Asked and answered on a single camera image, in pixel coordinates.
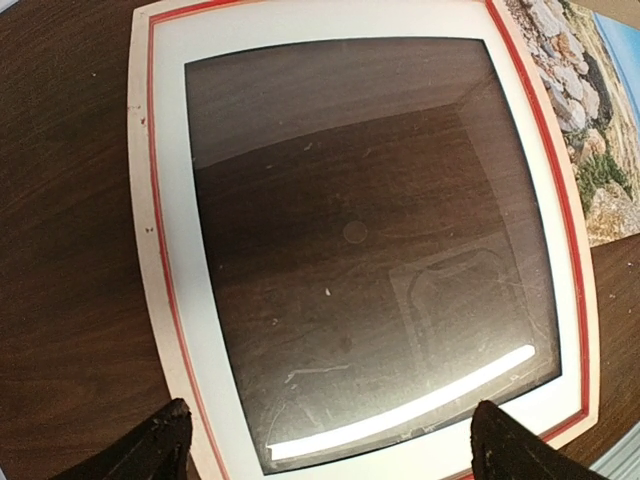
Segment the photograph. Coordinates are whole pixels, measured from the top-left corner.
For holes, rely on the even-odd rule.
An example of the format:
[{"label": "photograph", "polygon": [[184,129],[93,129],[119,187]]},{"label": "photograph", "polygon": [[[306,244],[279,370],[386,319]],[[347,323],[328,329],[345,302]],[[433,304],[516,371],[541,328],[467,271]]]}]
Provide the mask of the photograph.
[{"label": "photograph", "polygon": [[590,245],[640,233],[640,31],[566,0],[506,0],[571,159]]}]

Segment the wood grain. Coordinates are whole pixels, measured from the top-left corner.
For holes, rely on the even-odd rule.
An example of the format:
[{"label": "wood grain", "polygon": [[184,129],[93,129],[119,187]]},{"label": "wood grain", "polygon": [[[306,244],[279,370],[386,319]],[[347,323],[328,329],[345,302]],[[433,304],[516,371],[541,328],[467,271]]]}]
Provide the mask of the wood grain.
[{"label": "wood grain", "polygon": [[[0,15],[0,465],[12,480],[78,463],[169,399],[128,190],[128,42],[143,3],[21,0]],[[640,237],[593,250],[600,422],[564,449],[583,464],[640,420],[638,252]]]},{"label": "wood grain", "polygon": [[639,0],[573,0],[574,3],[607,15],[619,22],[640,28]]}]

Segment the red border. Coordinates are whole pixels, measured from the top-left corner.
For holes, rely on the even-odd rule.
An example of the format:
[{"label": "red border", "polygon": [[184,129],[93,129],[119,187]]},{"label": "red border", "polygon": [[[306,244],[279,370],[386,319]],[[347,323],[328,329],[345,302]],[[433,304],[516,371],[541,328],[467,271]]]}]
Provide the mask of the red border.
[{"label": "red border", "polygon": [[[205,431],[207,434],[207,438],[209,443],[211,444],[214,456],[216,458],[216,462],[220,468],[220,472],[224,480],[230,480],[229,473],[224,465],[222,454],[220,453],[220,449],[215,440],[215,436],[213,434],[213,430],[211,428],[211,424],[209,422],[209,418],[207,416],[206,408],[204,406],[204,401],[202,399],[202,395],[200,393],[200,389],[198,388],[198,382],[196,379],[196,375],[193,369],[193,364],[191,363],[191,357],[189,355],[189,350],[187,347],[184,331],[182,329],[182,322],[180,319],[180,312],[178,311],[178,305],[176,300],[176,294],[172,283],[172,275],[171,275],[171,264],[169,261],[169,254],[167,249],[167,242],[164,234],[164,222],[162,218],[162,204],[160,198],[160,187],[159,187],[159,177],[158,177],[158,168],[157,168],[157,159],[156,159],[156,148],[155,148],[155,129],[154,129],[154,113],[153,113],[153,39],[154,39],[154,27],[162,22],[167,20],[173,20],[179,17],[184,17],[187,15],[192,15],[195,13],[200,13],[203,10],[217,8],[222,6],[228,6],[231,4],[244,3],[242,0],[208,0],[202,3],[198,3],[195,5],[189,5],[181,8],[177,8],[175,10],[163,12],[157,15],[153,15],[149,18],[149,44],[148,44],[148,59],[147,59],[147,108],[148,108],[148,132],[149,132],[149,158],[150,158],[150,177],[151,177],[151,186],[153,190],[153,203],[154,203],[154,212],[156,217],[157,224],[157,232],[158,232],[158,243],[160,246],[160,256],[162,259],[162,266],[164,271],[165,283],[167,286],[167,295],[169,297],[169,307],[171,309],[171,314],[173,316],[173,323],[176,329],[176,334],[178,337],[178,342],[180,344],[180,350],[182,352],[182,357],[184,359],[185,368],[187,370],[187,375],[189,377],[189,383],[191,384],[191,388],[193,390],[195,399],[196,399],[196,407],[200,414],[200,418],[202,418]],[[581,350],[581,403],[582,408],[579,412],[577,412],[572,417],[568,418],[564,422],[553,427],[549,432],[543,435],[545,441],[549,441],[561,433],[565,432],[569,428],[577,425],[582,420],[584,420],[589,414],[589,343],[588,343],[588,326],[587,326],[587,307],[586,300],[584,296],[584,278],[582,273],[582,265],[580,263],[580,250],[578,247],[577,234],[575,229],[575,224],[572,218],[571,205],[569,202],[569,198],[567,196],[567,189],[564,183],[564,177],[562,175],[562,169],[560,166],[560,161],[558,158],[558,153],[555,150],[554,143],[552,140],[552,136],[549,130],[549,124],[547,123],[542,107],[540,105],[540,101],[536,95],[536,91],[533,87],[533,83],[531,82],[531,78],[527,73],[527,69],[525,67],[524,61],[516,47],[516,44],[509,34],[509,30],[498,11],[495,0],[486,0],[487,10],[493,19],[496,27],[498,28],[502,39],[504,40],[507,49],[509,51],[509,55],[516,67],[518,72],[518,76],[520,77],[520,81],[525,89],[527,97],[529,99],[529,104],[531,109],[533,110],[536,123],[538,125],[538,129],[542,136],[542,140],[544,143],[545,151],[549,158],[549,163],[551,165],[551,170],[553,173],[553,179],[556,186],[556,191],[558,192],[558,197],[560,199],[560,206],[562,211],[562,217],[564,220],[565,229],[568,234],[569,240],[569,253],[571,257],[571,264],[573,268],[573,278],[576,287],[576,301],[577,301],[577,309],[578,309],[578,323],[579,323],[579,336],[580,336],[580,350]],[[465,476],[463,478],[473,478],[472,475]]]},{"label": "red border", "polygon": [[573,222],[573,215],[571,213],[571,205],[569,197],[567,195],[567,186],[564,183],[564,177],[562,175],[562,167],[560,166],[560,159],[558,158],[558,152],[556,151],[549,130],[549,124],[544,116],[540,100],[536,95],[535,88],[531,82],[531,77],[527,73],[527,69],[524,65],[524,61],[520,56],[520,53],[516,47],[516,44],[509,35],[509,29],[500,12],[498,11],[495,0],[486,0],[487,9],[489,15],[493,19],[496,27],[498,28],[502,39],[504,40],[509,55],[515,64],[518,76],[522,82],[522,86],[525,89],[527,97],[529,98],[529,104],[533,110],[533,114],[538,125],[538,130],[542,136],[544,148],[551,164],[551,171],[553,174],[553,180],[560,199],[560,208],[562,210],[562,218],[564,220],[565,230],[569,237],[569,255],[571,257],[571,266],[573,269],[573,280],[576,287],[576,306],[578,310],[578,325],[579,325],[579,338],[580,338],[580,372],[581,372],[581,404],[582,408],[572,417],[566,421],[556,425],[551,431],[546,432],[543,438],[546,442],[552,438],[557,437],[561,433],[567,431],[569,428],[575,426],[589,415],[589,333],[587,324],[587,302],[584,295],[584,275],[582,273],[582,264],[580,262],[580,248],[578,246],[578,236],[576,234],[576,227]]}]

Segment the blue sky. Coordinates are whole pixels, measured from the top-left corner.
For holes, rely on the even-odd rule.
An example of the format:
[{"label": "blue sky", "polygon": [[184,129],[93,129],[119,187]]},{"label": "blue sky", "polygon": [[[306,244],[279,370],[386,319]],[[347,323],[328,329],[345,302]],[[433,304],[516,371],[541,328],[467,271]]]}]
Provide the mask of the blue sky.
[{"label": "blue sky", "polygon": [[608,44],[609,54],[616,61],[616,69],[634,104],[636,123],[640,126],[640,30],[598,14],[595,19]]}]

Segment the glass pane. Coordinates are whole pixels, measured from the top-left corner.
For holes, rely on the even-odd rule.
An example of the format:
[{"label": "glass pane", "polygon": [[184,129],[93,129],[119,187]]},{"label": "glass pane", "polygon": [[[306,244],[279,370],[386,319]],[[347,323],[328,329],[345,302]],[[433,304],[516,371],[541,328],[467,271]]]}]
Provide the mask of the glass pane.
[{"label": "glass pane", "polygon": [[560,374],[540,213],[481,41],[279,46],[189,64],[186,86],[265,472],[410,440]]}]

